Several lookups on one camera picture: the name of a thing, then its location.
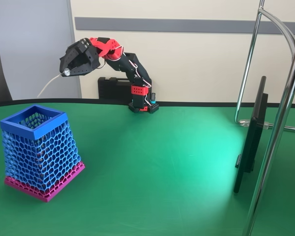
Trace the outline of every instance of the green tabletop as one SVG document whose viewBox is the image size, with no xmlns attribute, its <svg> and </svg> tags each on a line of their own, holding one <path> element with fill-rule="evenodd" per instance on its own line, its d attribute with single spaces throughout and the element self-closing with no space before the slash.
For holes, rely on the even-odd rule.
<svg viewBox="0 0 295 236">
<path fill-rule="evenodd" d="M 235 108 L 45 103 L 65 111 L 86 168 L 49 203 L 4 185 L 0 131 L 0 236 L 240 236 L 271 131 L 255 170 L 232 192 L 247 128 Z M 28 107 L 0 107 L 0 120 Z M 249 118 L 252 108 L 242 108 Z M 273 122 L 277 109 L 267 109 Z M 291 109 L 288 125 L 295 125 Z M 253 236 L 295 236 L 295 133 L 285 132 Z"/>
</svg>

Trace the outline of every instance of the metal frame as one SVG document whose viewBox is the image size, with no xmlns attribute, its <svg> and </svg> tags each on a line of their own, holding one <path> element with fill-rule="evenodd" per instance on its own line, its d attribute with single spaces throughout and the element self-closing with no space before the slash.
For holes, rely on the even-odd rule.
<svg viewBox="0 0 295 236">
<path fill-rule="evenodd" d="M 292 53 L 292 57 L 295 54 L 295 36 L 282 21 L 280 21 L 277 17 L 275 17 L 271 13 L 265 11 L 263 9 L 263 5 L 264 5 L 264 0 L 260 0 L 258 14 L 257 14 L 256 22 L 255 22 L 255 27 L 254 27 L 254 31 L 253 31 L 253 35 L 252 35 L 252 39 L 251 39 L 251 44 L 250 44 L 250 49 L 249 49 L 249 53 L 248 53 L 248 58 L 247 58 L 247 62 L 246 62 L 246 67 L 245 67 L 245 71 L 244 71 L 244 76 L 242 79 L 240 92 L 239 92 L 239 96 L 238 96 L 238 101 L 237 101 L 237 106 L 236 106 L 234 120 L 235 120 L 235 123 L 240 124 L 240 125 L 244 125 L 247 122 L 247 120 L 238 120 L 238 116 L 239 116 L 239 110 L 240 110 L 242 97 L 243 97 L 246 82 L 247 82 L 251 59 L 252 59 L 252 55 L 253 55 L 253 51 L 254 51 L 254 47 L 255 47 L 255 43 L 256 43 L 256 39 L 257 39 L 257 35 L 258 35 L 258 29 L 259 29 L 262 15 L 267 17 L 270 21 L 272 21 L 278 27 L 278 29 L 282 32 L 282 34 L 286 38 L 286 41 L 287 41 L 287 43 L 290 47 L 291 53 Z M 293 126 L 285 126 L 284 129 L 290 130 L 290 131 L 295 131 L 295 127 L 293 127 Z"/>
<path fill-rule="evenodd" d="M 238 104 L 236 107 L 236 113 L 235 113 L 235 122 L 236 123 L 242 124 L 240 121 L 238 121 L 238 113 L 239 113 L 242 95 L 244 92 L 244 88 L 245 88 L 245 84 L 246 84 L 246 80 L 247 80 L 247 76 L 248 76 L 248 71 L 249 71 L 249 67 L 250 67 L 250 63 L 251 63 L 253 49 L 254 49 L 255 42 L 256 42 L 256 37 L 258 34 L 258 27 L 260 24 L 261 15 L 264 15 L 268 19 L 270 19 L 280 29 L 282 34 L 285 36 L 285 38 L 290 46 L 293 60 L 292 60 L 292 65 L 291 65 L 290 72 L 288 75 L 288 79 L 287 79 L 287 82 L 286 82 L 286 85 L 284 88 L 284 92 L 282 95 L 281 103 L 280 103 L 278 112 L 276 114 L 275 122 L 274 122 L 274 124 L 270 124 L 270 127 L 272 127 L 273 130 L 272 130 L 271 137 L 270 137 L 270 140 L 268 142 L 268 145 L 267 145 L 267 148 L 265 151 L 265 155 L 264 155 L 263 163 L 262 163 L 261 170 L 259 173 L 258 181 L 256 184 L 256 188 L 255 188 L 253 197 L 252 197 L 251 205 L 249 208 L 247 222 L 246 222 L 246 225 L 245 225 L 243 233 L 242 233 L 243 236 L 250 236 L 251 235 L 251 232 L 252 232 L 252 229 L 254 226 L 254 222 L 255 222 L 255 219 L 257 216 L 257 212 L 260 207 L 260 200 L 263 196 L 263 189 L 264 189 L 264 186 L 267 182 L 269 172 L 270 172 L 270 169 L 271 169 L 271 166 L 273 163 L 273 159 L 274 159 L 276 151 L 279 147 L 279 143 L 280 143 L 283 131 L 284 131 L 284 129 L 295 131 L 295 127 L 285 126 L 286 120 L 287 120 L 287 117 L 288 117 L 288 114 L 290 112 L 290 108 L 291 108 L 291 105 L 293 102 L 293 98 L 295 95 L 295 37 L 291 33 L 291 31 L 279 19 L 277 19 L 275 16 L 271 15 L 270 13 L 266 12 L 263 9 L 263 5 L 264 5 L 264 0 L 260 0 L 257 19 L 256 19 L 256 23 L 255 23 L 255 29 L 254 29 L 254 33 L 253 33 L 252 40 L 251 40 L 251 45 L 250 45 L 250 50 L 249 50 L 249 54 L 248 54 L 245 73 L 244 73 L 244 77 L 243 77 L 242 84 L 241 84 L 240 94 L 239 94 L 239 98 L 238 98 Z"/>
</svg>

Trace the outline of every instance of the black monitor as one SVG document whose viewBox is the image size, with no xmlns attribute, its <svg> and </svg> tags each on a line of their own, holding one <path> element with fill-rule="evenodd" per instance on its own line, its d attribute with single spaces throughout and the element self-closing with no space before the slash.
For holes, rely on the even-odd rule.
<svg viewBox="0 0 295 236">
<path fill-rule="evenodd" d="M 267 107 L 267 94 L 263 92 L 266 76 L 262 76 L 254 109 L 252 111 L 248 133 L 242 153 L 238 156 L 236 167 L 238 168 L 234 193 L 238 193 L 244 172 L 253 171 L 255 156 L 263 131 L 265 112 Z"/>
</svg>

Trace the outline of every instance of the white wall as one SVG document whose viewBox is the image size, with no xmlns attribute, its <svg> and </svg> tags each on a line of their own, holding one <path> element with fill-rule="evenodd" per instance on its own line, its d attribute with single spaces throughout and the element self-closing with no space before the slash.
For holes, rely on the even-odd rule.
<svg viewBox="0 0 295 236">
<path fill-rule="evenodd" d="M 0 57 L 13 100 L 36 98 L 59 74 L 72 43 L 67 0 L 0 0 Z M 78 98 L 76 77 L 58 78 L 41 98 Z"/>
<path fill-rule="evenodd" d="M 258 0 L 71 0 L 73 17 L 255 20 L 258 4 Z M 264 8 L 282 21 L 295 22 L 295 0 L 288 6 L 284 0 L 266 0 Z M 136 53 L 153 79 L 159 101 L 237 101 L 251 40 L 251 34 L 74 33 L 76 39 L 114 38 L 126 52 Z M 255 100 L 262 75 L 267 76 L 269 102 L 279 102 L 290 64 L 290 50 L 282 35 L 258 35 L 244 102 Z M 83 98 L 98 98 L 97 79 L 101 76 L 125 78 L 108 66 L 80 77 Z"/>
</svg>

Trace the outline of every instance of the white cable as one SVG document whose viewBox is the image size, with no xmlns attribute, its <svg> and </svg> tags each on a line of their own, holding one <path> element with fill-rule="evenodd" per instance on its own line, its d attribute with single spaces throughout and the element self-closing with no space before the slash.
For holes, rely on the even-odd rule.
<svg viewBox="0 0 295 236">
<path fill-rule="evenodd" d="M 147 86 L 146 86 L 146 85 L 143 85 L 144 87 L 148 87 L 148 88 L 151 88 L 151 87 L 152 87 L 152 85 L 151 85 L 149 82 L 147 82 L 147 81 L 144 80 L 144 79 L 143 79 L 143 81 L 144 81 L 145 83 L 147 83 Z"/>
<path fill-rule="evenodd" d="M 152 104 L 150 104 L 149 101 L 147 101 L 146 98 L 147 98 L 147 95 L 145 96 L 145 102 L 146 102 L 148 105 L 152 106 Z"/>
<path fill-rule="evenodd" d="M 116 47 L 114 50 L 116 50 L 116 49 L 118 49 L 118 48 L 122 48 L 122 49 L 121 49 L 121 55 L 122 55 L 122 54 L 123 54 L 123 51 L 124 51 L 124 47 L 123 47 L 122 45 L 120 45 L 120 46 Z M 120 56 L 118 59 L 113 60 L 113 59 L 110 59 L 110 57 L 109 57 L 108 54 L 107 54 L 107 57 L 109 58 L 110 61 L 118 61 L 118 60 L 120 60 L 120 58 L 121 58 L 121 56 Z"/>
<path fill-rule="evenodd" d="M 57 76 L 54 77 L 52 80 L 50 80 L 50 81 L 44 86 L 44 88 L 41 90 L 41 92 L 39 93 L 39 95 L 37 96 L 37 98 L 40 97 L 40 95 L 43 93 L 43 91 L 48 87 L 48 85 L 49 85 L 52 81 L 54 81 L 56 78 L 58 78 L 58 77 L 60 77 L 60 76 L 61 76 L 61 74 L 57 75 Z"/>
<path fill-rule="evenodd" d="M 104 64 L 103 64 L 103 66 L 102 66 L 102 67 L 98 67 L 97 69 L 103 69 L 105 65 L 106 65 L 106 59 L 104 59 Z"/>
</svg>

